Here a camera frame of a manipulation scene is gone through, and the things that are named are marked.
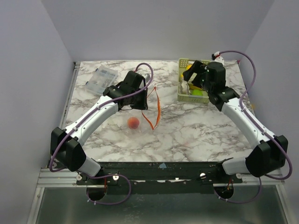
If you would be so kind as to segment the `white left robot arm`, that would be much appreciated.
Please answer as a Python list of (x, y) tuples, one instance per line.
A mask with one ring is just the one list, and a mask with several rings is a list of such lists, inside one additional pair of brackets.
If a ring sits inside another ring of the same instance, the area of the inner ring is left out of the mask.
[(65, 129), (55, 128), (51, 133), (50, 171), (59, 171), (53, 168), (54, 160), (58, 160), (64, 168), (84, 173), (91, 183), (101, 183), (104, 177), (101, 165), (88, 157), (82, 146), (105, 120), (123, 107), (147, 110), (148, 86), (153, 77), (151, 74), (146, 80), (136, 70), (129, 71), (123, 81), (107, 87), (97, 103), (81, 118)]

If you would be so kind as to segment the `clear zip bag orange zipper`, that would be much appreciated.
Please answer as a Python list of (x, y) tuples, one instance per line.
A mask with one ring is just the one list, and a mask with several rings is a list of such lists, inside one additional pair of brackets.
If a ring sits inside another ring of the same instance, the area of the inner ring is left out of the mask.
[[(147, 94), (148, 110), (135, 110), (131, 108), (122, 109), (117, 115), (120, 115), (120, 131), (127, 139), (132, 141), (147, 140), (151, 138), (154, 131), (158, 128), (161, 116), (161, 101), (154, 85)], [(139, 119), (140, 124), (137, 129), (130, 129), (127, 120), (130, 117)]]

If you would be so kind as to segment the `peach toy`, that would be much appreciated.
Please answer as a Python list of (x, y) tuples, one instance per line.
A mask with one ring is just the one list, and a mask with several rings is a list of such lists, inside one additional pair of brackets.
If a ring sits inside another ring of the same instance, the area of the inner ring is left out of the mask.
[(130, 129), (137, 129), (139, 127), (140, 121), (136, 117), (130, 117), (127, 120), (127, 125)]

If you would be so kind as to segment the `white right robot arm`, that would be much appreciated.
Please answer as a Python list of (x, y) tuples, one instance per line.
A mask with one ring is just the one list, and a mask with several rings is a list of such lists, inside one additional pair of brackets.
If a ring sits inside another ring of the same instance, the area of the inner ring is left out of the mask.
[(215, 171), (216, 180), (225, 183), (234, 174), (261, 177), (283, 167), (288, 147), (287, 138), (283, 135), (277, 136), (263, 126), (240, 102), (236, 91), (226, 86), (226, 70), (223, 64), (204, 64), (196, 60), (184, 72), (184, 78), (187, 79), (193, 74), (196, 76), (192, 84), (207, 92), (209, 101), (234, 122), (252, 148), (248, 156), (222, 161), (221, 168)]

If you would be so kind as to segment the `grey oyster mushroom toy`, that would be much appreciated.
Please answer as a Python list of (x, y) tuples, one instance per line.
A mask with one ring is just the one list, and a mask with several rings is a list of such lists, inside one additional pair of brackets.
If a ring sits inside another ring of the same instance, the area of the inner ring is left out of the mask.
[(179, 94), (190, 95), (189, 84), (183, 78), (179, 79), (178, 92), (179, 92)]

